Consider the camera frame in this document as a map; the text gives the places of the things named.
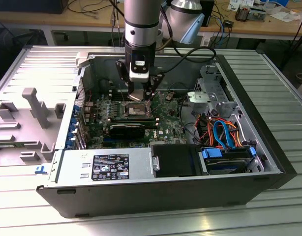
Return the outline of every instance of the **power supply label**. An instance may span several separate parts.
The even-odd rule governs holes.
[[[92,180],[129,179],[128,154],[95,155]]]

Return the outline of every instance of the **ribbed metal surface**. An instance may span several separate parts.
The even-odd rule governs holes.
[[[77,52],[99,50],[98,47],[34,47],[24,64],[29,66],[39,59],[49,64],[54,61],[72,64]],[[0,167],[0,235],[37,232],[39,235],[302,235],[302,101],[255,51],[218,53],[234,69],[299,173],[297,177],[280,189],[260,194],[246,206],[65,219],[35,192],[41,178],[47,178],[34,175],[35,166]],[[58,83],[72,79],[74,68],[65,70],[53,74]]]
[[[37,90],[37,99],[44,101],[48,108],[54,108],[57,103],[64,103],[68,99],[78,72],[76,54],[55,52],[53,54],[43,56],[40,53],[27,52],[16,72],[2,88],[0,102],[12,101],[18,109],[29,108],[29,103],[22,97],[22,92],[25,87],[34,87]]]

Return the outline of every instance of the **blue clip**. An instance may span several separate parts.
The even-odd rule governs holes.
[[[72,140],[67,140],[66,141],[66,148],[71,148],[71,147],[73,147],[73,141]]]
[[[69,131],[74,131],[75,129],[76,127],[73,124],[69,125]]]
[[[74,106],[73,106],[73,111],[74,111],[74,112],[80,112],[80,107],[77,106],[77,105],[74,105]]]
[[[221,158],[222,153],[220,149],[217,148],[207,148],[202,151],[204,159],[206,158]]]
[[[76,123],[77,123],[77,119],[76,118],[71,118],[70,124],[76,124]]]
[[[215,140],[217,140],[217,142],[220,143],[220,145],[223,147],[223,149],[226,149],[225,144],[219,139],[218,134],[216,132],[216,128],[217,128],[218,123],[221,123],[223,125],[224,132],[225,132],[225,138],[226,138],[226,142],[228,143],[228,146],[230,148],[235,149],[235,146],[232,142],[232,139],[230,138],[228,127],[226,127],[226,124],[223,121],[218,120],[213,125],[213,135],[214,135]]]
[[[68,133],[67,138],[72,139],[74,137],[73,133]]]
[[[36,167],[35,174],[47,174],[45,166],[40,165]]]
[[[257,155],[255,148],[250,147],[249,151],[250,151],[250,153],[252,154],[253,157],[255,157]]]

